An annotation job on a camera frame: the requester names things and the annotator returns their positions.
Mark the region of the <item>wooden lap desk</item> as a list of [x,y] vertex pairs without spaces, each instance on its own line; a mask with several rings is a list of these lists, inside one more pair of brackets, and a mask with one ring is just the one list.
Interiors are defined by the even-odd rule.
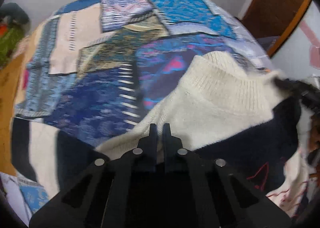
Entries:
[[21,54],[1,69],[1,172],[15,176],[15,169],[11,163],[11,120],[14,113],[14,102],[24,55]]

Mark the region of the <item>blue patchwork bedspread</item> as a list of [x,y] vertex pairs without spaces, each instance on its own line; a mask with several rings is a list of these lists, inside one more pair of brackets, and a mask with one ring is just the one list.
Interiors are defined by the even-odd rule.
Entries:
[[171,93],[195,56],[225,51],[245,71],[272,67],[210,0],[77,0],[45,20],[27,50],[11,151],[31,213]]

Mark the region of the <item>black and white striped sweater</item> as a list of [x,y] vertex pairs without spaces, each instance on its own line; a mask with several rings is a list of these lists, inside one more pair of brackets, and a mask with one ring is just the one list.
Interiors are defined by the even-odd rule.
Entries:
[[280,91],[277,71],[249,73],[226,52],[180,59],[153,85],[160,99],[138,96],[152,78],[138,58],[85,75],[62,93],[42,120],[15,117],[12,164],[52,198],[96,158],[116,160],[134,149],[150,124],[170,124],[183,146],[208,159],[223,158],[289,217],[308,203],[308,169],[298,139],[301,108]]

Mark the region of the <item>brown wooden door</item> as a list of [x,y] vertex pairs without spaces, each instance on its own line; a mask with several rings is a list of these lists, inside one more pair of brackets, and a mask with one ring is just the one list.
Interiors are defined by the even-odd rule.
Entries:
[[271,58],[298,26],[310,3],[311,0],[252,0],[241,22],[257,40],[277,38],[266,50]]

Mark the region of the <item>white wardrobe sliding door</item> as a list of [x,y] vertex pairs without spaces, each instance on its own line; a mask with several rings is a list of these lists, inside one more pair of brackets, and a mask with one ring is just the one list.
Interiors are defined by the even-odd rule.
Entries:
[[289,78],[319,76],[319,6],[311,2],[293,33],[271,58]]

